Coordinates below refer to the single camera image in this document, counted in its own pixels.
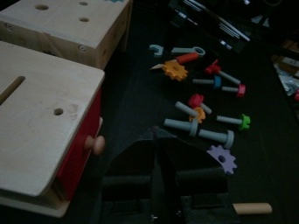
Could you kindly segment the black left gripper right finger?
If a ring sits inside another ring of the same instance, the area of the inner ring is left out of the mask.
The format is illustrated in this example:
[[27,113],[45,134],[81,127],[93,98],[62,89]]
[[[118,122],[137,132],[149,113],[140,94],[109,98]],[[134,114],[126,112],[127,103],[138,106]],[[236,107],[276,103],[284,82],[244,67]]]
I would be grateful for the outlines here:
[[220,197],[228,187],[217,160],[164,129],[154,129],[154,145],[170,202],[189,200],[193,205],[222,205]]

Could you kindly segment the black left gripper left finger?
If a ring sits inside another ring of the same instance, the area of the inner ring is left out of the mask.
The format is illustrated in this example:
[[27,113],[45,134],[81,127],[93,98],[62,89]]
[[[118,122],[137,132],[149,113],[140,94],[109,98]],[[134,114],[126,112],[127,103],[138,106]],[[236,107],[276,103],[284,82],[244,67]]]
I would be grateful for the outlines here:
[[103,201],[148,199],[154,166],[153,132],[148,130],[109,163],[101,182]]

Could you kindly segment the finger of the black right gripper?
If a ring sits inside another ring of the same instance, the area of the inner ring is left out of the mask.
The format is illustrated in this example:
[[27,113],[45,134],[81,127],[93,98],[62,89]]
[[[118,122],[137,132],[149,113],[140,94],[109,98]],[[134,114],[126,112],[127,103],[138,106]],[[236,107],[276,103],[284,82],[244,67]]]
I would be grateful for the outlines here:
[[170,54],[174,44],[174,28],[172,25],[168,25],[164,39],[162,39],[162,56],[166,57]]

